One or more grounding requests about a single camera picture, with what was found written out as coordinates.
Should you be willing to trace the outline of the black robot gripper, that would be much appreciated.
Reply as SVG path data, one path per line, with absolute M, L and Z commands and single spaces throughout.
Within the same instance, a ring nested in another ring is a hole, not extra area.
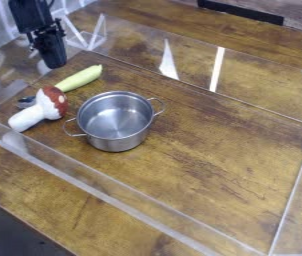
M 61 19 L 50 14 L 54 0 L 7 0 L 7 7 L 21 34 L 34 44 L 41 59 L 49 69 L 60 68 L 66 63 L 64 30 Z

